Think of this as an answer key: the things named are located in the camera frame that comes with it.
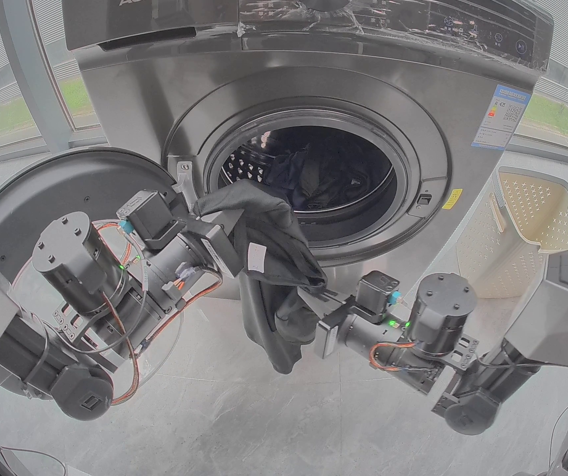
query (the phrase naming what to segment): orange wire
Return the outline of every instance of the orange wire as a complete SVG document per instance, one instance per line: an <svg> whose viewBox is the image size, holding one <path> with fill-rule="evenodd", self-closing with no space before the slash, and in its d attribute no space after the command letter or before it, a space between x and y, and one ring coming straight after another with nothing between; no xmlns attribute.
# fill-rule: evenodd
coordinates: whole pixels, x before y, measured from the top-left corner
<svg viewBox="0 0 568 476"><path fill-rule="evenodd" d="M390 366L390 367L384 367L383 365L381 365L378 361L377 358L375 356L375 351L379 348L379 347L394 347L394 348L399 348L399 349L407 349L410 347L414 347L416 344L414 342L405 342L405 343L397 343L397 342L379 342L376 343L375 345L373 345L370 348L370 353L369 353L369 360L370 360L370 364L380 370L385 370L387 372L398 372L399 370L401 370L400 367L394 367L394 366Z"/></svg>
<svg viewBox="0 0 568 476"><path fill-rule="evenodd" d="M192 303L194 303L198 298L202 298L205 295L208 295L209 293L211 293L212 291L215 291L216 289L218 289L220 287L220 285L222 284L222 282L223 282L222 280L218 280L215 284L209 286L207 289L204 289L204 290L200 291L197 295L194 295L193 297L189 298L186 301L185 306L182 309L173 313L167 321L162 323L162 325L159 327L159 329L154 331L154 333L150 336L150 338L147 339L147 344L148 345L151 344L151 342L156 337L158 337L158 335L160 335L161 331L163 331L165 328L167 328L167 326L169 326L169 324L174 319L176 319L181 313L183 313L188 306L190 306Z"/></svg>
<svg viewBox="0 0 568 476"><path fill-rule="evenodd" d="M104 229L107 229L109 227L119 227L118 224L115 224L114 222L108 222L107 224L104 224L103 226L101 226L100 228L97 229L97 231L101 232ZM119 262L121 263L121 265L125 265L128 262L128 259L130 259L130 255L132 254L132 245L130 242L127 243L127 246L125 247L125 253L123 254L123 256L121 257L121 259L119 259Z"/></svg>
<svg viewBox="0 0 568 476"><path fill-rule="evenodd" d="M124 335L125 326L123 325L121 318L119 318L118 314L116 313L116 309L112 305L112 302L109 300L109 298L105 295L103 291L101 292L101 296L103 296L103 299L110 308L110 311L112 312L112 315L116 320L116 323L119 325L121 334ZM134 347L132 347L132 343L130 342L129 338L125 339L125 343L127 344L128 351L130 352L130 358L132 359L132 363L134 365L134 375L132 376L132 384L130 385L128 391L126 391L120 397L117 397L114 400L112 400L113 406L118 406L119 404L122 404L123 402L127 402L128 400L130 400L134 396L136 391L139 389L139 382L141 380L141 372L139 371L139 362L136 359L136 355L134 353Z"/></svg>

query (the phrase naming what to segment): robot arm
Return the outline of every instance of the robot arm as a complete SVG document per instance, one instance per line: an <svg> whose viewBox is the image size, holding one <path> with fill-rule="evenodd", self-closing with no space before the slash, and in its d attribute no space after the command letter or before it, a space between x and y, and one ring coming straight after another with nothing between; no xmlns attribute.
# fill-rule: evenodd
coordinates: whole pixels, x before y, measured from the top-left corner
<svg viewBox="0 0 568 476"><path fill-rule="evenodd" d="M321 318L316 353L326 358L343 344L422 393L431 390L445 366L452 367L455 375L432 411L456 432L484 432L502 402L542 366L568 367L568 251L545 260L501 342L482 358L476 354L478 340L463 333L476 302L464 279L425 277L411 311L394 301L398 285L372 272L359 282L356 297L299 291ZM568 476L568 433L542 476Z"/></svg>
<svg viewBox="0 0 568 476"><path fill-rule="evenodd" d="M76 419L101 416L114 399L111 374L131 348L146 349L185 308L183 296L204 273L221 282L216 270L231 277L241 271L227 238L241 213L178 217L159 192L142 190L118 211L139 256L128 268L85 213L54 220L36 242L32 262L65 303L53 311L55 326L40 322L5 294L0 277L0 384L52 398Z"/></svg>
<svg viewBox="0 0 568 476"><path fill-rule="evenodd" d="M241 272L227 238L241 213L179 216L159 192L139 191L118 211L119 226L140 258L129 268L85 213L54 220L32 259L65 300L53 313L56 326L49 327L57 337L19 310L0 281L0 384L53 398L77 419L101 416L113 403L111 374L128 361L132 347L144 351L159 326L185 307L183 296L199 278L209 271L221 281L217 270L230 277ZM482 359L478 340L464 333L476 305L465 279L425 277L411 308L397 301L398 287L398 280L377 271L350 297L298 288L319 318L316 353L326 358L344 345L422 393L451 367L455 376L433 411L457 432L484 432L502 402L542 365L568 366L568 252L547 258L502 342ZM568 446L563 454L566 467Z"/></svg>

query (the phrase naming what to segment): control panel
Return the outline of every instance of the control panel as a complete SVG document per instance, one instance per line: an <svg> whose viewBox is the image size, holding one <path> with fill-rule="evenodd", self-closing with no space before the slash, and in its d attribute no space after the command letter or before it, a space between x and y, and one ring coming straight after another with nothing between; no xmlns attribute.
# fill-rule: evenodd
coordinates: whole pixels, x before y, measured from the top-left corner
<svg viewBox="0 0 568 476"><path fill-rule="evenodd" d="M240 0L240 21L430 37L541 70L552 39L550 16L516 0Z"/></svg>

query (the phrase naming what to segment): grass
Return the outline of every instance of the grass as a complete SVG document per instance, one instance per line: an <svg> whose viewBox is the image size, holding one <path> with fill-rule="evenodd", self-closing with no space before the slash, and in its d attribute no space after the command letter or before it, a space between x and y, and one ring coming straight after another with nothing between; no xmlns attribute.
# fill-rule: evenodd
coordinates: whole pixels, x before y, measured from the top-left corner
<svg viewBox="0 0 568 476"><path fill-rule="evenodd" d="M521 123L568 136L568 106L534 93Z"/></svg>
<svg viewBox="0 0 568 476"><path fill-rule="evenodd" d="M60 81L59 90L66 101L68 110L73 116L92 112L90 97L81 77ZM0 135L32 127L33 125L33 117L22 97L0 105Z"/></svg>

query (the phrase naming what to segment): plastic wrap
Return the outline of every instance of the plastic wrap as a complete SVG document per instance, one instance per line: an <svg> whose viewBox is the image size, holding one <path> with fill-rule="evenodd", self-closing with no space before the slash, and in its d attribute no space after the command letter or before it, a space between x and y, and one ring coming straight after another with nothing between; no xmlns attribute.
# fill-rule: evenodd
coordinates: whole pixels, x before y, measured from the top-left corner
<svg viewBox="0 0 568 476"><path fill-rule="evenodd" d="M343 8L319 12L300 0L240 0L238 34L330 30L486 53L546 70L552 19L523 0L351 0Z"/></svg>

